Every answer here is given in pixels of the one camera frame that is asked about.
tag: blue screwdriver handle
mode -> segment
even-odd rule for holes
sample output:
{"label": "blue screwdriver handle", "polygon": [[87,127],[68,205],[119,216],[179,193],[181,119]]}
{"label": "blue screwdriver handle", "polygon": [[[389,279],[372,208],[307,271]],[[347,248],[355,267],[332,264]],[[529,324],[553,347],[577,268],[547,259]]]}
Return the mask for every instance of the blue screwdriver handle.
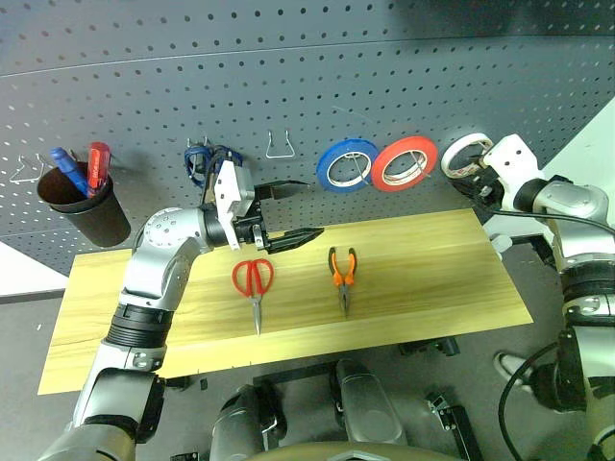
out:
{"label": "blue screwdriver handle", "polygon": [[50,156],[60,171],[87,197],[87,179],[77,162],[62,147],[52,149]]}

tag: gray pegboard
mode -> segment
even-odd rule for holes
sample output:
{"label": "gray pegboard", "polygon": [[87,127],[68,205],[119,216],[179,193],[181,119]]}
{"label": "gray pegboard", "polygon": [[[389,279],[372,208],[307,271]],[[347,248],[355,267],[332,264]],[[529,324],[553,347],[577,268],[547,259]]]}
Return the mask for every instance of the gray pegboard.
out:
{"label": "gray pegboard", "polygon": [[[64,273],[75,252],[99,250],[33,184],[8,181],[19,154],[82,154],[93,139],[112,147],[134,230],[162,207],[198,201],[183,150],[203,133],[244,154],[255,182],[313,184],[265,205],[270,230],[466,206],[437,169],[402,193],[340,195],[322,190],[314,168],[345,137],[383,148],[416,133],[440,152],[474,131],[519,133],[541,165],[552,158],[613,95],[613,4],[493,3],[11,3],[0,10],[0,239]],[[298,156],[265,159],[267,130],[280,150],[285,128]],[[77,240],[66,247],[54,231]]]}

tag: orange pliers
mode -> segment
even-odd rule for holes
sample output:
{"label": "orange pliers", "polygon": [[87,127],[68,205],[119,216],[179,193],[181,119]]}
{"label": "orange pliers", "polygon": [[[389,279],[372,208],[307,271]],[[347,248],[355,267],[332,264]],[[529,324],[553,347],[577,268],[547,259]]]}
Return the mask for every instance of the orange pliers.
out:
{"label": "orange pliers", "polygon": [[348,259],[350,266],[346,276],[342,276],[337,268],[337,256],[335,254],[335,247],[329,248],[329,269],[333,274],[333,284],[339,290],[339,306],[342,309],[345,317],[348,317],[348,309],[350,307],[350,293],[348,287],[355,284],[355,271],[357,270],[357,253],[355,249],[348,250]]}

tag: pen holder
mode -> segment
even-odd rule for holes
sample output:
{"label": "pen holder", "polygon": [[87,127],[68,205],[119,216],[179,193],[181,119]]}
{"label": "pen holder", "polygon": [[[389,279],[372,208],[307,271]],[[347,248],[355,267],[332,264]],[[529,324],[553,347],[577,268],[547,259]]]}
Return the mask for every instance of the pen holder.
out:
{"label": "pen holder", "polygon": [[[87,175],[87,163],[80,161],[79,167]],[[64,215],[94,245],[119,245],[131,233],[131,225],[113,193],[111,176],[96,195],[84,198],[70,179],[54,168],[38,181],[37,192],[47,205]]]}

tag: wooden table surface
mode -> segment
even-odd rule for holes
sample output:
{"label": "wooden table surface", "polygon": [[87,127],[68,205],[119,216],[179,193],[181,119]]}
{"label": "wooden table surface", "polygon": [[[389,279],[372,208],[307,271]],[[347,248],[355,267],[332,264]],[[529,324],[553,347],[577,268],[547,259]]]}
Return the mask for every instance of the wooden table surface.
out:
{"label": "wooden table surface", "polygon": [[[327,263],[357,251],[344,319]],[[38,388],[81,389],[117,306],[130,250],[77,255]],[[276,275],[262,300],[262,335],[231,283],[244,259],[267,257]],[[472,210],[329,226],[290,252],[254,246],[196,259],[173,318],[161,376],[185,376],[327,352],[530,323],[526,307]]]}

